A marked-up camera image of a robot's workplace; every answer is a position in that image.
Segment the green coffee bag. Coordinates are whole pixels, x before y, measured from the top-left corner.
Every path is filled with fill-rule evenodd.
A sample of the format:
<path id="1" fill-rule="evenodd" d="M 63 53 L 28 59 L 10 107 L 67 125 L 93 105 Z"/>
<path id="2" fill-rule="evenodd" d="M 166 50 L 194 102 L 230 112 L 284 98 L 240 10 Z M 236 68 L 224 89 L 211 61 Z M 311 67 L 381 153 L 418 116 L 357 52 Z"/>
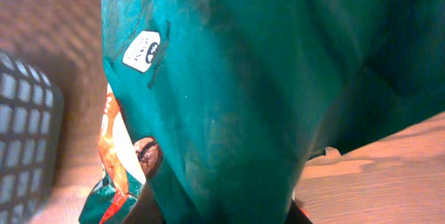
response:
<path id="1" fill-rule="evenodd" d="M 101 0 L 80 223 L 284 223 L 306 162 L 444 110 L 444 0 Z"/>

